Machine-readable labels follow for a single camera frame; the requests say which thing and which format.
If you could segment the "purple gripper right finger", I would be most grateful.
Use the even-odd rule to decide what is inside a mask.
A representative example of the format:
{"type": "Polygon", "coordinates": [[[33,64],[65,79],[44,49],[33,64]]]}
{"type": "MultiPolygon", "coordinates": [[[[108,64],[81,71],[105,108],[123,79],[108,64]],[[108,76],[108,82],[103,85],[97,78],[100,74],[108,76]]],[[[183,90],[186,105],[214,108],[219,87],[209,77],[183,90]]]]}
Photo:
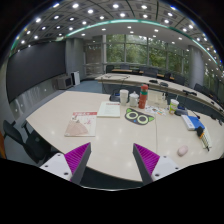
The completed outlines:
{"type": "Polygon", "coordinates": [[[168,156],[159,156],[136,143],[133,144],[133,155],[144,185],[159,180],[180,169],[168,156]]]}

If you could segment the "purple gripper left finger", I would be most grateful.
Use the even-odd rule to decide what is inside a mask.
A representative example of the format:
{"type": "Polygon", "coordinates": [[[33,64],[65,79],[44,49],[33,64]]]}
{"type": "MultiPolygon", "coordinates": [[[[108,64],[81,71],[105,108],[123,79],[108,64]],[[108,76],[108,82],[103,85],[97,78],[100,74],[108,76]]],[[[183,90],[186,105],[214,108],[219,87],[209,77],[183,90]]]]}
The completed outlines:
{"type": "Polygon", "coordinates": [[[56,153],[41,169],[79,185],[90,154],[91,144],[86,143],[66,154],[56,153]]]}

